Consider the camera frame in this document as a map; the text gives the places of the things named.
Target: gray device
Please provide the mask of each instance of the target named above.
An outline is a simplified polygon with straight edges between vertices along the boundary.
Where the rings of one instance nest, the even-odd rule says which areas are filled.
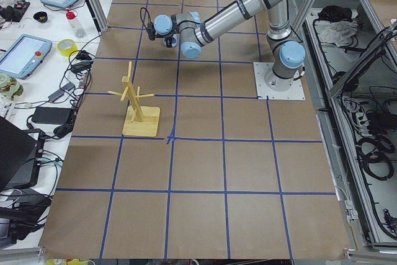
[[[65,91],[70,91],[74,88],[76,88],[76,86],[72,82],[69,82],[68,84],[65,84],[64,86],[59,88],[53,94],[50,94],[48,96],[48,101],[55,102],[57,99],[59,99],[61,96],[63,96],[65,94]]]

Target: white table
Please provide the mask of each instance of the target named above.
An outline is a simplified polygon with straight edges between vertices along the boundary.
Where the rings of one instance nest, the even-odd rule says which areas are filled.
[[[62,56],[61,53],[56,49],[56,46],[60,40],[71,38],[76,42],[78,48],[81,49],[86,42],[98,36],[98,32],[95,28],[94,22],[92,21],[87,5],[76,9],[76,12],[79,14],[78,19],[86,30],[87,35],[83,38],[76,38],[68,24],[68,21],[66,20],[65,11],[53,12],[45,8],[40,0],[27,1],[31,2],[31,4],[21,22],[12,23],[8,28],[0,30],[0,48],[8,49],[22,34],[29,34],[49,39],[53,42],[53,45],[50,53],[45,57],[43,63],[38,66],[33,74],[25,80],[19,80],[24,87],[24,93],[21,96],[14,98],[15,103],[47,100],[47,97],[59,88],[60,80],[63,76],[63,73],[65,72],[65,69],[68,67],[68,58]],[[82,3],[83,1],[79,1],[75,6],[80,6]],[[107,16],[112,0],[100,0],[100,3],[105,15]],[[38,11],[47,12],[48,22],[41,24],[36,20],[33,20],[33,15]],[[95,55],[99,41],[100,38],[95,39],[84,49]],[[73,73],[69,72],[68,78],[72,81],[74,80],[74,83],[77,83]],[[70,107],[70,103],[69,101],[66,101],[63,104],[45,104],[45,106]],[[34,109],[15,109],[10,121],[19,128],[26,129],[26,119],[28,116],[33,114],[33,112]],[[36,128],[42,129],[49,135],[53,135],[52,131],[57,125],[35,124],[34,126]],[[61,140],[46,141],[45,149],[64,158],[68,149],[70,136],[71,134],[67,135]],[[33,187],[33,189],[42,194],[49,194],[55,183],[55,177],[55,167],[44,166],[40,169],[38,183],[35,187]],[[40,241],[41,235],[42,229],[36,231],[35,233],[30,233],[25,240],[18,241],[15,245],[12,245],[6,249],[36,248],[38,247],[38,242]],[[35,258],[34,261],[29,264],[38,264],[37,258]]]
[[[87,35],[83,38],[74,36],[71,27],[66,19],[65,11],[51,11],[45,7],[40,0],[27,0],[30,2],[30,7],[27,9],[25,15],[20,22],[13,22],[8,28],[0,30],[0,39],[16,40],[21,34],[30,34],[46,38],[51,41],[57,41],[71,38],[76,42],[88,42],[98,35],[98,31],[94,25],[91,14],[85,4],[83,7],[77,8],[75,12],[78,14],[78,19],[82,23]],[[105,16],[108,15],[112,0],[99,0],[104,10]],[[78,1],[72,8],[79,7],[84,4],[84,0]],[[36,12],[44,11],[48,15],[48,21],[41,24],[33,19]]]

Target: blue joint cap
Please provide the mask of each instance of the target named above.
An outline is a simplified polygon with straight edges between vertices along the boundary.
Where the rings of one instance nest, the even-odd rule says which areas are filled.
[[[201,47],[199,44],[194,42],[184,42],[181,45],[182,54],[186,58],[195,59],[201,54]]]
[[[281,46],[280,60],[287,68],[299,68],[305,59],[306,51],[298,42],[289,41]]]
[[[167,15],[158,15],[154,19],[154,29],[160,35],[169,34],[172,30],[171,18]]]

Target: wooden stand base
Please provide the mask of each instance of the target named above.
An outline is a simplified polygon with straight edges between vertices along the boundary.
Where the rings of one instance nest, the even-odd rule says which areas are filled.
[[[128,107],[124,121],[123,135],[138,137],[155,137],[157,135],[160,108],[141,106],[141,109],[145,118],[144,121],[131,121],[134,115],[134,109],[132,106]]]

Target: wooden mug tree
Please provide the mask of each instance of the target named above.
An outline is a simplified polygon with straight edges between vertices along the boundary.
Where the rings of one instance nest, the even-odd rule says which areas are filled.
[[[120,96],[120,101],[126,98],[130,101],[125,116],[123,135],[125,136],[140,136],[140,137],[155,137],[160,118],[159,107],[141,106],[139,99],[142,97],[152,97],[154,94],[140,95],[140,87],[135,92],[134,86],[131,82],[132,61],[128,64],[128,74],[123,76],[122,84],[124,92],[119,93],[115,91],[108,91],[110,94]]]

